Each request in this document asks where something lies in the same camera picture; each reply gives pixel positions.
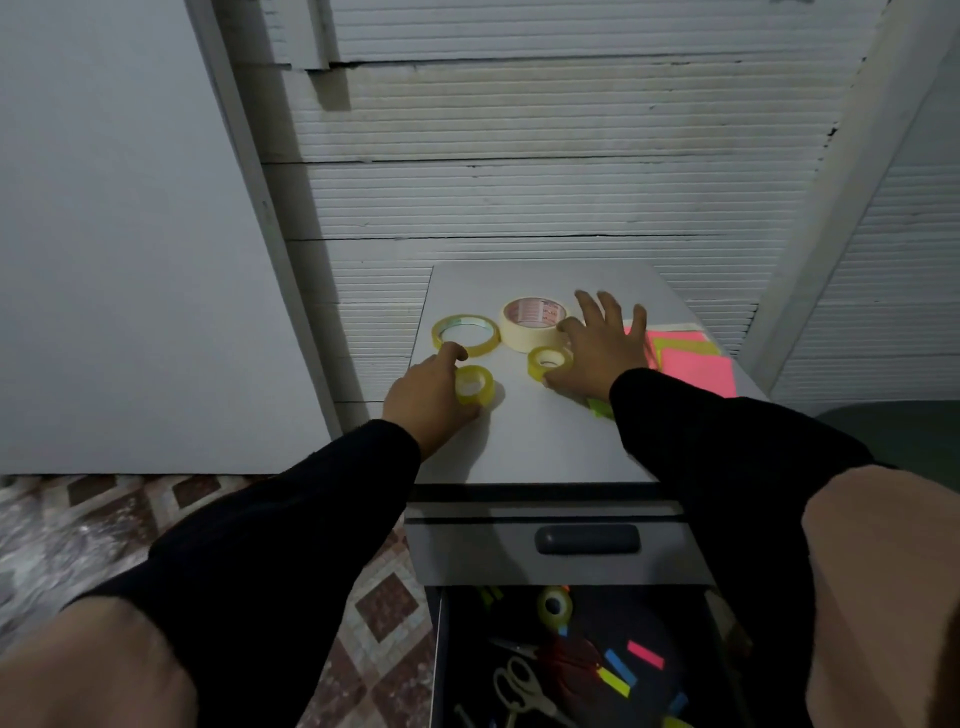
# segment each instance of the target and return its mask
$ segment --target black sleeve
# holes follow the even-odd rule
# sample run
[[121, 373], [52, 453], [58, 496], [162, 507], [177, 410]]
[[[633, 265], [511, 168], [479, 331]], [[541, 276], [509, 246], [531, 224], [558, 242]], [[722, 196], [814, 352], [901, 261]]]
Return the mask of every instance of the black sleeve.
[[201, 728], [292, 728], [419, 468], [405, 430], [367, 423], [200, 509], [84, 596], [125, 598], [163, 632], [197, 688]]
[[801, 517], [831, 478], [872, 455], [793, 410], [724, 399], [651, 370], [623, 374], [610, 399], [623, 447], [674, 489], [754, 643], [744, 692], [758, 728], [810, 725], [814, 593]]

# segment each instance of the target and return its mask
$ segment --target clear tape roll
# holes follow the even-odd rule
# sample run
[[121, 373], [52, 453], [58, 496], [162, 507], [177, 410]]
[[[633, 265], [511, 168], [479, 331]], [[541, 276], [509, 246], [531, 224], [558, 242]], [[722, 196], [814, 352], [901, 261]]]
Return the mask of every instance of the clear tape roll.
[[500, 309], [500, 340], [515, 352], [529, 353], [539, 347], [562, 349], [565, 337], [557, 324], [570, 309], [550, 299], [527, 296]]
[[527, 354], [527, 374], [536, 381], [543, 381], [543, 375], [573, 363], [573, 355], [566, 349], [537, 347]]
[[573, 617], [573, 600], [563, 587], [546, 587], [537, 598], [537, 616], [550, 629], [560, 629]]
[[477, 316], [473, 313], [458, 313], [455, 316], [446, 316], [442, 318], [433, 325], [432, 329], [430, 329], [430, 334], [433, 337], [434, 347], [439, 349], [444, 345], [444, 331], [446, 331], [448, 328], [461, 326], [485, 328], [490, 332], [490, 338], [482, 344], [477, 344], [472, 347], [464, 346], [464, 349], [467, 350], [467, 356], [469, 357], [483, 356], [485, 353], [490, 353], [496, 349], [496, 345], [500, 343], [500, 329], [493, 321], [488, 319], [486, 316]]
[[476, 364], [458, 367], [453, 386], [460, 404], [480, 404], [486, 407], [493, 401], [493, 375]]

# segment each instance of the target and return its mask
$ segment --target hand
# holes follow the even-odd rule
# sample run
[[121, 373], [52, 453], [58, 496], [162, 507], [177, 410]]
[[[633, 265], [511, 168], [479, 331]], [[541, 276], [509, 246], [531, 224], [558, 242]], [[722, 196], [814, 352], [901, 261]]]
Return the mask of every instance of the hand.
[[609, 293], [597, 294], [604, 310], [586, 291], [576, 292], [584, 311], [585, 326], [578, 319], [563, 319], [557, 328], [570, 337], [573, 364], [547, 372], [543, 382], [551, 389], [579, 397], [610, 401], [610, 388], [616, 378], [631, 369], [647, 367], [647, 311], [634, 306], [630, 333], [623, 332], [620, 304]]
[[394, 382], [383, 402], [383, 418], [400, 425], [417, 441], [426, 460], [483, 411], [479, 404], [460, 404], [454, 388], [457, 361], [467, 350], [452, 341]]

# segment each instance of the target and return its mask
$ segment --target gray drawer handle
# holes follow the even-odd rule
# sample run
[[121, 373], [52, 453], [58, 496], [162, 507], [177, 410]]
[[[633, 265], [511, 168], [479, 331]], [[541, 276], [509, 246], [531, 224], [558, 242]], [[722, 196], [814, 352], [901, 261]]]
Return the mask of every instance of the gray drawer handle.
[[550, 556], [639, 553], [640, 532], [631, 523], [546, 525], [537, 529], [534, 543]]

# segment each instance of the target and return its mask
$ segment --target person's left hand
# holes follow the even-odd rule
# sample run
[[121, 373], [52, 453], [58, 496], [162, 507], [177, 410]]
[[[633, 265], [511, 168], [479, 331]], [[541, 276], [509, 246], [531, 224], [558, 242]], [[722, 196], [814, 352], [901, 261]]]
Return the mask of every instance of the person's left hand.
[[383, 402], [383, 420], [400, 425], [417, 441], [426, 460], [461, 427], [483, 411], [479, 404], [460, 404], [454, 388], [457, 361], [467, 350], [452, 341], [394, 382]]

